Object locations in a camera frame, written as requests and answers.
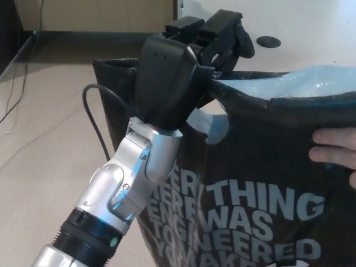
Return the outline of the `person's bare hand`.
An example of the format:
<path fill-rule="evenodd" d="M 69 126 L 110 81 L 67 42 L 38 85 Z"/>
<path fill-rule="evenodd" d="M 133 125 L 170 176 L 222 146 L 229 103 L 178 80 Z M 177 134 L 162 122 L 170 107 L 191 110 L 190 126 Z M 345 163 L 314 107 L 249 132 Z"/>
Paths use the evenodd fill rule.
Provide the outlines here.
<path fill-rule="evenodd" d="M 309 158 L 351 169 L 349 183 L 355 189 L 355 127 L 321 128 L 313 133 L 312 140 L 315 146 L 309 150 Z"/>

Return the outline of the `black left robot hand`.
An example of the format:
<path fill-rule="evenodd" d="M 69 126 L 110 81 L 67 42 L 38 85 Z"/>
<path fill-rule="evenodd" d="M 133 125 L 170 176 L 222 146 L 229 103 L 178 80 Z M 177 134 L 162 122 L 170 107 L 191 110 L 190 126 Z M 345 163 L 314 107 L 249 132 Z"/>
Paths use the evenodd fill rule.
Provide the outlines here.
<path fill-rule="evenodd" d="M 231 72 L 240 57 L 254 56 L 242 18 L 242 13 L 224 9 L 207 21 L 185 16 L 149 37 L 138 62 L 137 117 L 161 130 L 180 128 L 215 73 Z"/>

